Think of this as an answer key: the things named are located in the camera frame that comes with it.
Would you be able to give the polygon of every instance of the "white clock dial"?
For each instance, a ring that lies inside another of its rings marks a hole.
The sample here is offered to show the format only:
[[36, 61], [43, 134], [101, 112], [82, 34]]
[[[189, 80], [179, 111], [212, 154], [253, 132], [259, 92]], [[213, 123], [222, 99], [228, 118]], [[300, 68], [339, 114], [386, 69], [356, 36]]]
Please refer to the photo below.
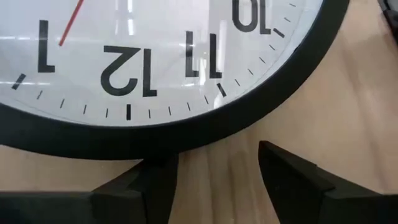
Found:
[[3, 0], [0, 103], [95, 126], [198, 116], [278, 71], [322, 2]]

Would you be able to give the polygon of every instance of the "wooden surface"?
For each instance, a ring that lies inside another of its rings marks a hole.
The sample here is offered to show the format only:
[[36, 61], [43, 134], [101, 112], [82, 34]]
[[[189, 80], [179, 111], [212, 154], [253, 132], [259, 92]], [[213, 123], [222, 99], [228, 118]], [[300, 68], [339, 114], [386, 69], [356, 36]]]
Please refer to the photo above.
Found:
[[[398, 47], [377, 0], [351, 0], [326, 57], [275, 111], [181, 154], [170, 224], [279, 223], [257, 163], [260, 140], [377, 192], [398, 193]], [[0, 147], [0, 189], [93, 190], [136, 162]]]

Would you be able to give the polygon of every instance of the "clock hand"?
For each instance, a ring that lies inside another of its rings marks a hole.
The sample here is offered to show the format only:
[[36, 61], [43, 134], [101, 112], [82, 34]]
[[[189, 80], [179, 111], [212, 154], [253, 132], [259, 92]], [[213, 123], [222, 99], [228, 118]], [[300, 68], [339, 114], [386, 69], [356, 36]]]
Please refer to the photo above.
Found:
[[73, 14], [72, 14], [72, 17], [70, 18], [70, 20], [69, 20], [69, 22], [68, 22], [67, 28], [66, 28], [65, 31], [63, 32], [63, 35], [62, 35], [61, 41], [60, 41], [60, 43], [59, 43], [59, 46], [62, 47], [62, 45], [63, 45], [65, 39], [67, 38], [67, 35], [68, 35], [68, 33], [69, 33], [69, 30], [70, 30], [70, 28], [72, 27], [73, 22], [75, 21], [77, 14], [79, 13], [79, 10], [80, 10], [80, 8], [81, 8], [81, 5], [83, 4], [83, 1], [84, 1], [84, 0], [79, 0], [79, 2], [77, 3], [77, 6], [76, 6], [76, 8], [75, 8], [75, 10], [74, 10], [74, 12], [73, 12]]

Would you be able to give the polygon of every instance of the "tick mark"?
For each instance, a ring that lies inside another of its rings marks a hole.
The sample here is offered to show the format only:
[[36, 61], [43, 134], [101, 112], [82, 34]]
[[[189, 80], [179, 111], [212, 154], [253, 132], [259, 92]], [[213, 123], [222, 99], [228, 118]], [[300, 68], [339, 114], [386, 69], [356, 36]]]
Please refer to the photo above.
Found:
[[40, 99], [40, 97], [42, 96], [43, 90], [40, 91], [39, 95], [37, 96], [36, 100]]
[[128, 120], [128, 121], [131, 120], [131, 105], [127, 105], [126, 120]]
[[223, 95], [223, 97], [226, 97], [226, 93], [225, 93], [225, 91], [224, 91], [224, 89], [223, 89], [223, 87], [221, 86], [220, 83], [217, 83], [217, 87], [220, 90], [220, 92]]
[[17, 90], [18, 87], [19, 87], [19, 85], [24, 81], [25, 78], [26, 78], [26, 75], [21, 74], [21, 75], [18, 77], [17, 81], [13, 84], [12, 89], [13, 89], [13, 90]]
[[63, 107], [63, 103], [65, 102], [65, 99], [63, 99], [62, 100], [62, 102], [61, 102], [61, 106], [60, 106], [60, 109], [62, 109], [62, 107]]
[[274, 28], [274, 32], [277, 33], [281, 38], [285, 38], [285, 34], [283, 34], [281, 31], [278, 29]]

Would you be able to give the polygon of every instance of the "black clock frame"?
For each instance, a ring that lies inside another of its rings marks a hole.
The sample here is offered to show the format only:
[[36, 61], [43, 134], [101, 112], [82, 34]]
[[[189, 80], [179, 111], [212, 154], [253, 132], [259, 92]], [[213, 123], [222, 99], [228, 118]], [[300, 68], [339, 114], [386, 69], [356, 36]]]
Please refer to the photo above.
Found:
[[164, 157], [215, 142], [264, 117], [316, 69], [338, 33], [349, 0], [324, 0], [289, 60], [247, 95], [217, 110], [173, 123], [110, 128], [66, 123], [0, 104], [0, 144], [82, 159]]

